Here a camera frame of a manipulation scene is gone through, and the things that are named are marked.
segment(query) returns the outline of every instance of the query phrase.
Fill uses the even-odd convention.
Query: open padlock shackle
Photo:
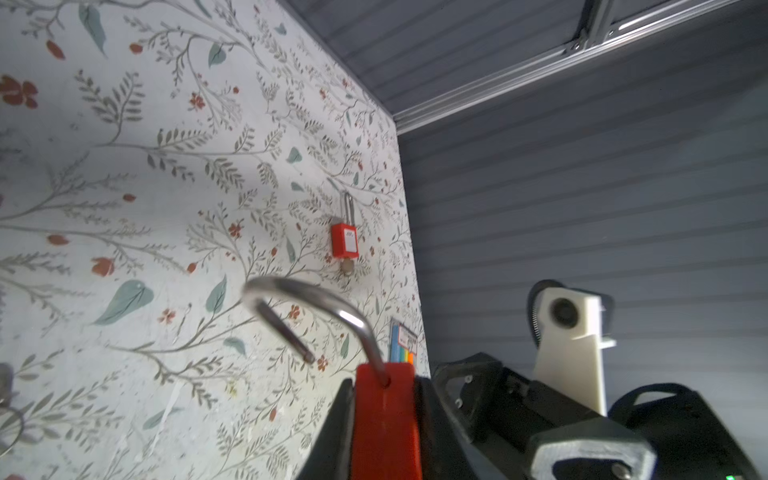
[[[243,304],[264,318],[299,354],[309,362],[314,361],[314,355],[304,343],[290,330],[280,317],[266,302],[265,296],[278,296],[305,303],[347,325],[357,336],[362,350],[368,357],[368,362],[376,372],[382,387],[389,385],[389,374],[384,368],[384,362],[376,344],[376,335],[371,324],[357,308],[343,298],[318,286],[291,280],[280,276],[259,276],[248,280],[243,287]]]

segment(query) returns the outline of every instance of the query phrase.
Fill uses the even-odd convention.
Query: red padlock
[[[344,192],[344,223],[331,226],[331,244],[335,258],[357,258],[357,229],[355,228],[355,205],[352,195]]]

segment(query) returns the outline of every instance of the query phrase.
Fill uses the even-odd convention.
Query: gray wall
[[[571,40],[584,8],[582,0],[283,1],[392,113]]]
[[[430,360],[530,375],[536,281],[612,295],[609,402],[698,389],[768,472],[768,5],[400,137]]]

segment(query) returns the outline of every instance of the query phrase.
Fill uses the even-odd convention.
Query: red flower
[[[91,258],[91,262],[96,262],[91,272],[99,276],[107,276],[114,273],[114,260],[107,257]]]
[[[325,372],[326,367],[328,366],[328,360],[326,360],[326,356],[323,355],[320,357],[320,359],[317,361],[317,369],[320,372]]]
[[[203,110],[205,108],[205,101],[202,95],[198,95],[197,92],[192,92],[192,98],[190,99],[190,110]]]
[[[58,45],[56,45],[52,40],[45,42],[45,46],[48,47],[48,51],[51,52],[51,55],[58,58],[59,60],[64,60],[64,52],[61,51]]]
[[[230,225],[230,237],[232,238],[240,238],[242,235],[240,235],[240,231],[243,229],[243,226],[240,225],[243,221],[238,220],[237,223],[232,223]]]
[[[19,84],[13,77],[9,77],[8,75],[2,76],[2,82],[0,82],[0,94],[2,94],[2,100],[9,105],[21,105],[23,103],[27,108],[37,108],[38,102],[32,98],[32,96],[37,93],[37,87],[30,81],[25,81],[24,84]]]
[[[290,306],[290,313],[288,314],[288,318],[290,319],[298,319],[299,315],[301,314],[301,309],[298,305],[291,305]]]
[[[69,240],[64,235],[48,235],[48,243],[60,247],[69,243]]]
[[[166,308],[163,310],[163,313],[160,315],[160,318],[158,318],[157,321],[160,323],[165,323],[166,325],[170,325],[171,320],[173,320],[175,316],[176,312],[170,308]]]

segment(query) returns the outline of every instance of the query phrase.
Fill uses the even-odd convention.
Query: floral wallpaper
[[[240,305],[250,276],[336,291],[384,352],[404,321],[429,373],[392,119],[277,4],[0,0],[0,22],[0,362],[26,422],[0,478],[296,476],[365,358],[273,299],[302,362]]]

